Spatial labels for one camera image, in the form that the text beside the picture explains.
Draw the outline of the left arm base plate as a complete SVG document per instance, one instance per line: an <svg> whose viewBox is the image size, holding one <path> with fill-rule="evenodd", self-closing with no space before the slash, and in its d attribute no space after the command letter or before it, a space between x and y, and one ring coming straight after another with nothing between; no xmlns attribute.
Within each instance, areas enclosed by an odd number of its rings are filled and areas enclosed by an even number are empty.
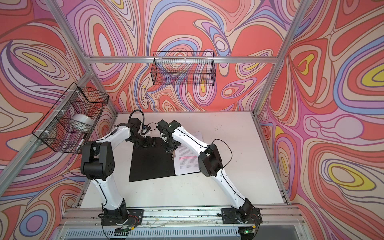
<svg viewBox="0 0 384 240"><path fill-rule="evenodd" d="M137 227L142 224L143 215L143 209L128 209L126 213L103 210L98 217L102 221L102 226Z"/></svg>

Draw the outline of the paper sheet pink highlight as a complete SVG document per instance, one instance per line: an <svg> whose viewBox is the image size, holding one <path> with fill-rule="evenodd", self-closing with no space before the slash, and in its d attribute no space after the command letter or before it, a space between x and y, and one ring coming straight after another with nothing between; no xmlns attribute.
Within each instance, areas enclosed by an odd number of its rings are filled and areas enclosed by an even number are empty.
<svg viewBox="0 0 384 240"><path fill-rule="evenodd" d="M181 144L175 150L174 168L176 176L199 173L198 156Z"/></svg>

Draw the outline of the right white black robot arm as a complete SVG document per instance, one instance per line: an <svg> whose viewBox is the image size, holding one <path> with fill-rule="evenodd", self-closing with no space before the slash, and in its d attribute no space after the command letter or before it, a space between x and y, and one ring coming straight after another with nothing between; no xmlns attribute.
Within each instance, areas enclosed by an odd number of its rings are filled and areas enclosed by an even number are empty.
<svg viewBox="0 0 384 240"><path fill-rule="evenodd" d="M239 223L247 223L251 218L254 206L230 180L218 147L214 143L207 144L200 141L177 121L167 123L161 120L157 123L157 130L164 141L166 152L172 152L183 145L198 156L200 172L208 178L212 177L231 201L235 216L230 219Z"/></svg>

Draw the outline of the white RAY file folder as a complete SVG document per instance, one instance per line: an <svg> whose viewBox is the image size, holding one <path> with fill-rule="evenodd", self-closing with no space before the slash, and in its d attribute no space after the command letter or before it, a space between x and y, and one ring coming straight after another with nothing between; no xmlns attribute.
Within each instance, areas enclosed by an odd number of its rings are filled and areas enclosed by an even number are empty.
<svg viewBox="0 0 384 240"><path fill-rule="evenodd" d="M153 147L134 146L129 175L130 183L176 175L172 154L164 150L163 142L160 137L155 137Z"/></svg>

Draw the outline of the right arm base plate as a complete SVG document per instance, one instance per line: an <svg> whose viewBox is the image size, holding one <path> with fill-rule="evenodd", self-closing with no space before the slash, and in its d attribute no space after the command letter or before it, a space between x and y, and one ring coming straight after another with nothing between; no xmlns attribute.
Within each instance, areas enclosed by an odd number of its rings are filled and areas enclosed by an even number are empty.
<svg viewBox="0 0 384 240"><path fill-rule="evenodd" d="M252 208L247 212L243 212L235 208L222 208L221 213L217 214L222 218L223 224L254 224L263 223L262 215L259 208Z"/></svg>

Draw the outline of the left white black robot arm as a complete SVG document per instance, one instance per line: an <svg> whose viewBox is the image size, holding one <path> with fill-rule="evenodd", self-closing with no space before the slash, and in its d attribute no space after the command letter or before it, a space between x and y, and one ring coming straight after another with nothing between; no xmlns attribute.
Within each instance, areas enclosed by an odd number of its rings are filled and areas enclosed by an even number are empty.
<svg viewBox="0 0 384 240"><path fill-rule="evenodd" d="M139 149L155 147L156 140L142 136L133 124L120 124L106 136L85 143L81 148L81 173L97 188L102 198L102 225L124 225L130 213L126 201L118 191L113 172L115 158L113 150L123 142L131 142Z"/></svg>

